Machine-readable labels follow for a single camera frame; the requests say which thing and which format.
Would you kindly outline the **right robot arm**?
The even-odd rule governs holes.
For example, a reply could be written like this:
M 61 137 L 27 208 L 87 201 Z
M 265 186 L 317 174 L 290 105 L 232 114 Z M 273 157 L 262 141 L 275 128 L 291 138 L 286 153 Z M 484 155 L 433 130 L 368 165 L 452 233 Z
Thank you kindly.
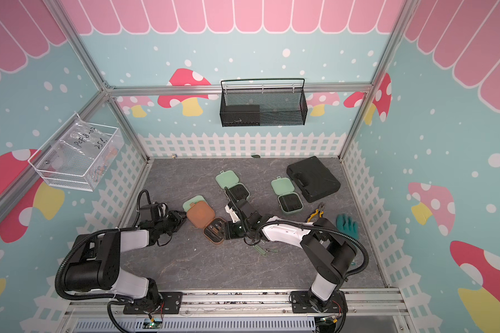
M 293 312 L 347 312 L 339 288 L 369 264 L 367 249 L 347 231 L 357 228 L 350 216 L 345 216 L 342 227 L 337 228 L 324 217 L 315 222 L 295 222 L 261 215 L 246 200 L 230 200 L 225 210 L 232 219 L 226 226 L 228 238 L 243 239 L 249 246 L 261 241 L 279 242 L 304 251 L 317 275 L 307 292 L 290 294 Z

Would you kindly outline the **brown case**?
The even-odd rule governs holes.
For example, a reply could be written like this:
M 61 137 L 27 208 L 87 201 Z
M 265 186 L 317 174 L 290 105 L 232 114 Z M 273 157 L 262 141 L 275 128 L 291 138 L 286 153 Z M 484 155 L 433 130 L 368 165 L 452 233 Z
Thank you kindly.
M 215 211 L 205 202 L 198 202 L 187 212 L 187 219 L 213 244 L 220 245 L 226 239 L 225 220 L 216 217 Z

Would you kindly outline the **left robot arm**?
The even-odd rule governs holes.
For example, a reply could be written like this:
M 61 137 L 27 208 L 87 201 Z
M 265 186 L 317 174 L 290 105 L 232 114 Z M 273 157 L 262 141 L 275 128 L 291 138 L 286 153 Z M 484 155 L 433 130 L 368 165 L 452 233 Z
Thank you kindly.
M 121 254 L 150 246 L 164 246 L 160 238 L 172 238 L 187 219 L 184 211 L 165 203 L 137 209 L 130 228 L 105 229 L 80 234 L 58 268 L 57 294 L 69 301 L 108 298 L 152 313 L 165 305 L 154 279 L 136 276 L 121 267 Z

